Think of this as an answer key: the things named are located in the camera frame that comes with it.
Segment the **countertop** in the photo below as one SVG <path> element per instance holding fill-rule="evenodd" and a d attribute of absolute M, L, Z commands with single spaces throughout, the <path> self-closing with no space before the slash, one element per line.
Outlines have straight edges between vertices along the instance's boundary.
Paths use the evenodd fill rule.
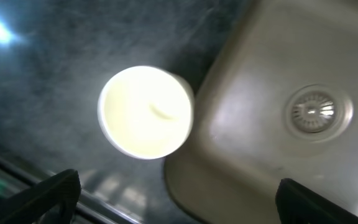
<path fill-rule="evenodd" d="M 0 0 L 0 145 L 140 223 L 196 223 L 169 198 L 163 159 L 110 145 L 96 105 L 117 72 L 151 65 L 195 92 L 247 0 Z"/>

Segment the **white cup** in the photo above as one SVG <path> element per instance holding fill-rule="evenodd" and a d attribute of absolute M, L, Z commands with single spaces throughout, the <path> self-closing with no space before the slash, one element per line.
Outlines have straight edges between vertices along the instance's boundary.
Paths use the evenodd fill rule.
<path fill-rule="evenodd" d="M 186 141 L 193 105 L 193 92 L 184 79 L 159 68 L 136 66 L 104 86 L 98 119 L 116 149 L 138 159 L 156 159 Z"/>

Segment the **sink drain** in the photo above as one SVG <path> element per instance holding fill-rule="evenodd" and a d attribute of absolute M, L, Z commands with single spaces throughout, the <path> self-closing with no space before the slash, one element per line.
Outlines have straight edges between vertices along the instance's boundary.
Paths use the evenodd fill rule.
<path fill-rule="evenodd" d="M 341 134 L 353 115 L 350 98 L 323 85 L 296 92 L 286 110 L 287 126 L 298 137 L 322 141 Z"/>

